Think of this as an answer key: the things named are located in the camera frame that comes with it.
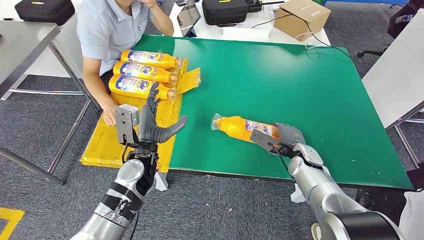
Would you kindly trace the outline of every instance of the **silver robotic arm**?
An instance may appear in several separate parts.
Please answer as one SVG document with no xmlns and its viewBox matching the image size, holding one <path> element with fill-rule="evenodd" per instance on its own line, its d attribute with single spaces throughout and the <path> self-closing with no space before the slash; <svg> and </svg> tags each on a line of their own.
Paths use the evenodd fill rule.
<svg viewBox="0 0 424 240">
<path fill-rule="evenodd" d="M 250 140 L 280 156 L 298 184 L 319 224 L 323 240 L 403 240 L 399 228 L 384 214 L 369 211 L 337 185 L 315 149 L 295 127 L 276 123 L 280 140 L 254 130 Z M 286 166 L 282 157 L 289 157 Z"/>
<path fill-rule="evenodd" d="M 119 169 L 94 214 L 71 240 L 120 240 L 142 207 L 154 184 L 157 170 L 158 143 L 167 141 L 186 124 L 183 116 L 174 125 L 156 124 L 158 84 L 154 84 L 141 109 L 121 105 L 115 109 L 119 143 L 134 148 Z M 138 134 L 133 129 L 138 125 Z M 399 228 L 380 212 L 369 211 L 348 197 L 333 180 L 320 155 L 306 145 L 295 127 L 276 123 L 280 139 L 254 130 L 250 140 L 270 154 L 280 156 L 293 180 L 298 184 L 319 224 L 323 240 L 404 240 Z M 288 157 L 289 163 L 283 160 Z"/>
<path fill-rule="evenodd" d="M 182 116 L 170 127 L 157 126 L 156 109 L 160 101 L 160 98 L 156 100 L 157 86 L 155 83 L 151 87 L 140 114 L 137 107 L 127 104 L 115 108 L 118 141 L 125 145 L 123 164 L 93 215 L 71 240 L 120 240 L 143 206 L 154 184 L 158 144 L 179 132 L 187 121 L 187 117 Z M 139 125 L 138 134 L 133 129 L 136 125 Z M 134 151 L 130 151 L 124 161 L 127 147 Z"/>
</svg>

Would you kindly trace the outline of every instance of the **yellow mat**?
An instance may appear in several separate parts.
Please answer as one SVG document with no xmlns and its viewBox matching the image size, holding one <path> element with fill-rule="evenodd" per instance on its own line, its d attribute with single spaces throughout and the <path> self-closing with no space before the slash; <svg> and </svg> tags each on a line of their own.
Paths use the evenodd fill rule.
<svg viewBox="0 0 424 240">
<path fill-rule="evenodd" d="M 187 61 L 184 61 L 183 66 L 182 72 L 180 72 L 181 81 L 176 86 L 178 93 L 184 93 L 196 87 L 192 84 L 184 84 L 184 80 L 193 79 L 194 76 L 198 76 L 200 79 L 199 68 L 185 72 Z M 145 99 L 122 96 L 115 93 L 110 96 L 116 100 L 118 105 L 129 104 L 137 106 L 139 110 L 146 103 Z M 178 94 L 174 102 L 169 100 L 161 100 L 159 102 L 156 112 L 156 122 L 159 127 L 169 127 L 178 121 L 182 100 L 183 94 Z M 161 173 L 168 172 L 175 137 L 173 136 L 167 142 L 158 145 L 158 170 Z M 80 161 L 83 165 L 119 168 L 122 165 L 121 154 L 123 150 L 124 146 L 118 143 L 116 127 L 107 126 L 103 116 L 101 116 Z M 131 150 L 133 149 L 129 147 L 125 158 Z"/>
</svg>

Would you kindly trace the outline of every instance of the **orange bottle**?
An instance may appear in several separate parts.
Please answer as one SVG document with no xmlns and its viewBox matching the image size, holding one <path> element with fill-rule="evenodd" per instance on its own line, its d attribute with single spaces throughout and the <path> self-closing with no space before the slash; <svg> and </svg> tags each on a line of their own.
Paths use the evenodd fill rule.
<svg viewBox="0 0 424 240">
<path fill-rule="evenodd" d="M 109 80 L 109 89 L 111 92 L 133 98 L 147 99 L 150 88 L 154 81 L 143 80 L 133 76 L 113 75 Z M 159 90 L 157 97 L 169 101 L 175 101 L 177 98 L 177 89 L 169 88 L 159 83 L 156 88 Z"/>
<path fill-rule="evenodd" d="M 232 138 L 240 139 L 250 143 L 252 143 L 250 137 L 253 130 L 255 129 L 275 139 L 280 139 L 277 127 L 270 124 L 246 120 L 240 116 L 225 117 L 215 113 L 213 115 L 210 128 L 213 131 L 220 130 Z"/>
<path fill-rule="evenodd" d="M 126 75 L 162 84 L 177 85 L 178 72 L 169 72 L 161 67 L 136 62 L 119 61 L 113 67 L 114 75 Z"/>
<path fill-rule="evenodd" d="M 121 61 L 147 64 L 154 67 L 180 69 L 183 66 L 181 57 L 174 57 L 162 52 L 124 50 L 120 56 Z"/>
</svg>

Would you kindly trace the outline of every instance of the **black case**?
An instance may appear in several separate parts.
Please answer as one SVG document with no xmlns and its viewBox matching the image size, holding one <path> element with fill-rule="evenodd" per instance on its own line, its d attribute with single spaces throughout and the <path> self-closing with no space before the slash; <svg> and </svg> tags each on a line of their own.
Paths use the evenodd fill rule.
<svg viewBox="0 0 424 240">
<path fill-rule="evenodd" d="M 22 0 L 14 9 L 26 22 L 56 23 L 59 26 L 75 13 L 71 0 Z"/>
<path fill-rule="evenodd" d="M 245 0 L 203 0 L 201 6 L 209 25 L 242 23 L 248 14 Z"/>
</svg>

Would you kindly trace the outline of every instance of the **man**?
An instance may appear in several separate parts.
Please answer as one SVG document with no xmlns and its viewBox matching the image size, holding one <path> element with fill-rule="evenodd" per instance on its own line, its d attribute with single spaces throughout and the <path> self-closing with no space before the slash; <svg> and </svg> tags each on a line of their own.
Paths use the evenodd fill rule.
<svg viewBox="0 0 424 240">
<path fill-rule="evenodd" d="M 85 0 L 77 17 L 83 81 L 103 109 L 106 125 L 114 126 L 117 103 L 105 87 L 111 69 L 121 52 L 141 39 L 148 18 L 166 36 L 174 33 L 172 22 L 156 0 Z"/>
</svg>

